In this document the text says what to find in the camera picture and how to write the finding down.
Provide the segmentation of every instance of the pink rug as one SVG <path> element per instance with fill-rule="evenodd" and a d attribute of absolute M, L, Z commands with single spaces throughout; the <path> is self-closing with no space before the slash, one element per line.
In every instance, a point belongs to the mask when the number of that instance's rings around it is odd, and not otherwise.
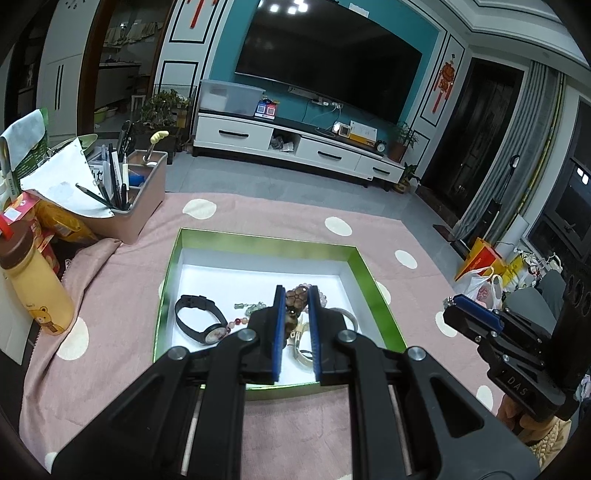
<path fill-rule="evenodd" d="M 78 318 L 67 335 L 40 335 L 21 413 L 21 437 L 48 469 L 56 452 L 150 365 L 158 289 L 180 227 L 357 246 L 407 345 L 426 348 L 496 411 L 501 393 L 475 345 L 442 325 L 442 301 L 452 288 L 400 221 L 231 194 L 174 193 L 136 244 L 104 240 L 78 255 L 64 277 L 79 299 Z M 243 431 L 243 479 L 332 480 L 351 472 L 345 390 L 249 402 Z"/>

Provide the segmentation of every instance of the teal wall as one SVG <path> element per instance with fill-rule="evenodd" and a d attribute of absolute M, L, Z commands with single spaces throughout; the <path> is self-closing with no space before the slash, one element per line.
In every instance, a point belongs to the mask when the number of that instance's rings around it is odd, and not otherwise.
<path fill-rule="evenodd" d="M 342 0 L 340 3 L 348 5 L 350 2 Z M 353 3 L 368 10 L 371 20 L 387 28 L 423 54 L 400 116 L 401 119 L 405 119 L 418 94 L 439 32 L 425 18 L 398 0 L 355 0 Z M 317 127 L 330 127 L 338 113 L 328 113 L 333 107 L 319 107 L 310 103 L 306 112 L 307 99 L 288 93 L 286 85 L 235 73 L 242 44 L 258 4 L 259 0 L 234 0 L 216 50 L 210 78 L 264 88 L 269 98 L 280 102 L 278 116 L 298 122 L 304 121 Z M 339 120 L 345 123 L 355 120 L 371 125 L 378 129 L 378 138 L 387 137 L 387 122 L 356 108 L 345 106 Z"/>

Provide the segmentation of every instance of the alarm clock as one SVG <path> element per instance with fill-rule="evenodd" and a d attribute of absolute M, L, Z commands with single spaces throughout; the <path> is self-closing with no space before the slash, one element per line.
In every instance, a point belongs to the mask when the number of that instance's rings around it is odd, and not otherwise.
<path fill-rule="evenodd" d="M 375 149 L 380 153 L 384 153 L 386 151 L 386 142 L 384 140 L 378 140 L 375 143 Z"/>

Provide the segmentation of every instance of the wooden door frame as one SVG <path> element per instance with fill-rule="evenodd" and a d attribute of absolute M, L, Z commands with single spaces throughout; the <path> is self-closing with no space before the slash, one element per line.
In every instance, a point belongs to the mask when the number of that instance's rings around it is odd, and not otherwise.
<path fill-rule="evenodd" d="M 99 76 L 100 56 L 103 52 L 103 44 L 117 2 L 118 0 L 100 0 L 99 6 L 96 8 L 95 17 L 92 20 L 92 25 L 90 26 L 88 38 L 86 39 L 86 47 L 84 50 L 84 56 L 82 57 L 82 68 L 80 69 L 78 103 L 76 107 L 78 135 L 91 134 L 95 131 L 95 97 Z M 177 0 L 171 0 L 171 6 L 168 9 L 166 21 L 160 30 L 158 44 L 152 61 L 152 71 L 150 74 L 147 96 L 152 94 L 152 86 L 154 84 L 156 70 L 160 60 L 160 53 L 162 51 L 162 46 L 164 45 L 166 31 L 168 30 L 168 25 L 173 16 L 173 10 L 176 3 Z"/>

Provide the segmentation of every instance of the black watch strap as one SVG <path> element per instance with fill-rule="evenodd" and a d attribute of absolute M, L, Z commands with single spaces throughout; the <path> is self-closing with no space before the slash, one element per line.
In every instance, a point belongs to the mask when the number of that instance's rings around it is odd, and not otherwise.
<path fill-rule="evenodd" d="M 199 343 L 203 343 L 205 345 L 211 344 L 211 342 L 206 342 L 206 337 L 207 334 L 211 332 L 211 330 L 216 328 L 216 325 L 207 327 L 203 332 L 198 332 L 197 330 L 192 329 L 178 316 L 179 311 L 183 308 L 207 310 L 212 315 L 214 315 L 215 318 L 217 318 L 224 330 L 228 326 L 226 317 L 224 317 L 220 309 L 216 307 L 216 304 L 213 300 L 209 300 L 203 296 L 196 297 L 195 295 L 181 295 L 181 297 L 177 300 L 177 303 L 174 305 L 174 316 L 177 320 L 177 325 L 185 334 L 187 334 L 192 339 L 197 340 Z"/>

